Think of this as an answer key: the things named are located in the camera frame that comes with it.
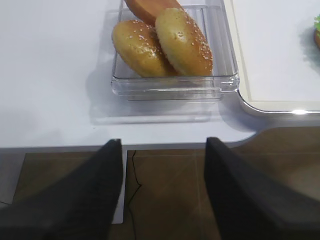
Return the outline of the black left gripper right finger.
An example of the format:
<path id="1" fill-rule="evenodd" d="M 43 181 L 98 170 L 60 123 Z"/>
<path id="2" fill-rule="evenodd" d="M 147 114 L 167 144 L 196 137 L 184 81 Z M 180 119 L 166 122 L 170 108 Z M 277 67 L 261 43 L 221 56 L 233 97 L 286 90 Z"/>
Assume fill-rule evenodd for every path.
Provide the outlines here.
<path id="1" fill-rule="evenodd" d="M 204 181 L 222 240 L 318 240 L 320 202 L 268 177 L 221 140 L 205 144 Z"/>

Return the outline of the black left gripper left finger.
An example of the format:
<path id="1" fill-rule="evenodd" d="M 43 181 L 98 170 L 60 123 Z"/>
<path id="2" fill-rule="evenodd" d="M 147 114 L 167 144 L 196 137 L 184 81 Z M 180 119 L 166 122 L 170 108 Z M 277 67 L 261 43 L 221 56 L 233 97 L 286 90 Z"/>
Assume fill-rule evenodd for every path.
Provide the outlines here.
<path id="1" fill-rule="evenodd" d="M 112 139 L 64 178 L 2 208 L 0 238 L 105 240 L 122 184 L 122 145 Z"/>

